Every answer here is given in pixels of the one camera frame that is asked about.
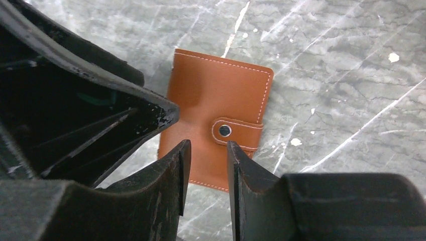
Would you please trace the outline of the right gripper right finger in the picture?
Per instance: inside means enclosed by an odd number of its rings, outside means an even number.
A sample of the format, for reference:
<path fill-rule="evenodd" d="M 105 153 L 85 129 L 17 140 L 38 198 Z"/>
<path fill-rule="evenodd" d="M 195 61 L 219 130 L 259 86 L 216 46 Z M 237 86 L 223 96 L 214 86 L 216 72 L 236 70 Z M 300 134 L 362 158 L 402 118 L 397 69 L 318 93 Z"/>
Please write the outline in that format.
<path fill-rule="evenodd" d="M 277 177 L 227 144 L 234 240 L 425 240 L 425 201 L 392 173 Z"/>

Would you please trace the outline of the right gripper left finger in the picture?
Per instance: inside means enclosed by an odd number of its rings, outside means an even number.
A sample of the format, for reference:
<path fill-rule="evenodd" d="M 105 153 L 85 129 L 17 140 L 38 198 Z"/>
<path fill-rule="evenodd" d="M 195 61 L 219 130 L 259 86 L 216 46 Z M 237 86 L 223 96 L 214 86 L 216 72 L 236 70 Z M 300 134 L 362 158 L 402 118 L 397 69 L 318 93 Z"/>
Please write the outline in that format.
<path fill-rule="evenodd" d="M 176 240 L 191 142 L 105 189 L 69 180 L 2 180 L 1 240 Z"/>

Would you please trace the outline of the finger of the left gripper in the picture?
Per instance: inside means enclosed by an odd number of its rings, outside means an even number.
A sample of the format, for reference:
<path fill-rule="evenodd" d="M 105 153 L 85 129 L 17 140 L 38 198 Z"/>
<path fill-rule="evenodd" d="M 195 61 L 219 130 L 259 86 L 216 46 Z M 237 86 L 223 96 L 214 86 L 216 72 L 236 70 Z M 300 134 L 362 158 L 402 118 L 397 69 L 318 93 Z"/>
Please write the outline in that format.
<path fill-rule="evenodd" d="M 179 108 L 25 1 L 1 1 L 1 178 L 95 187 Z"/>

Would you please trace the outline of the brown leather card holder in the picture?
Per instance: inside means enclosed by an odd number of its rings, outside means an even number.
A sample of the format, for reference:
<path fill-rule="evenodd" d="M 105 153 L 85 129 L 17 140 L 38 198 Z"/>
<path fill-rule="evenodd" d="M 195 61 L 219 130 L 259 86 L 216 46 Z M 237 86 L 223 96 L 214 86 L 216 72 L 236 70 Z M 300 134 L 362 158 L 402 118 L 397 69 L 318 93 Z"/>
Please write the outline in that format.
<path fill-rule="evenodd" d="M 167 98 L 179 120 L 161 133 L 158 157 L 190 140 L 190 183 L 227 192 L 227 143 L 257 151 L 273 77 L 268 67 L 176 49 Z"/>

